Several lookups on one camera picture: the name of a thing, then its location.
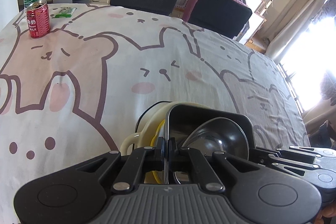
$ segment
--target grey ribbed panel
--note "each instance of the grey ribbed panel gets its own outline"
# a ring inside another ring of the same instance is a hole
[[[218,195],[195,184],[142,184],[131,194],[112,198],[90,224],[248,224]]]

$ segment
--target yellow rim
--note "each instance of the yellow rim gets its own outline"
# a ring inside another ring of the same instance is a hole
[[[156,139],[158,138],[159,132],[160,132],[162,126],[164,125],[164,123],[165,123],[165,120],[163,120],[163,121],[159,124],[159,126],[157,127],[155,136],[154,136],[154,138],[153,138],[152,141],[151,141],[151,146],[155,146],[155,141],[156,141]],[[160,179],[160,177],[159,177],[159,175],[158,175],[158,172],[157,172],[157,171],[152,171],[152,173],[153,173],[153,176],[154,176],[154,179],[156,180],[156,182],[157,182],[158,184],[162,184],[162,181],[161,181],[161,179]]]

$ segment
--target person's hand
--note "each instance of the person's hand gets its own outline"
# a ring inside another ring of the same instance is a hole
[[[323,224],[324,221],[322,219],[322,216],[328,217],[328,218],[336,216],[336,202],[335,201],[319,212],[314,224]]]

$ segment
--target cup handle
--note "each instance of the cup handle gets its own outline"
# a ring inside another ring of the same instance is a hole
[[[133,133],[123,141],[120,147],[120,153],[122,156],[127,155],[127,149],[131,144],[135,144],[135,146],[138,145],[139,137],[140,137],[139,133]]]

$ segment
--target table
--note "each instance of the table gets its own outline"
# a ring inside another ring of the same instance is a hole
[[[91,4],[29,36],[25,15],[0,32],[0,223],[18,224],[26,182],[120,147],[159,101],[196,102],[247,115],[255,142],[309,146],[276,65],[179,18]]]

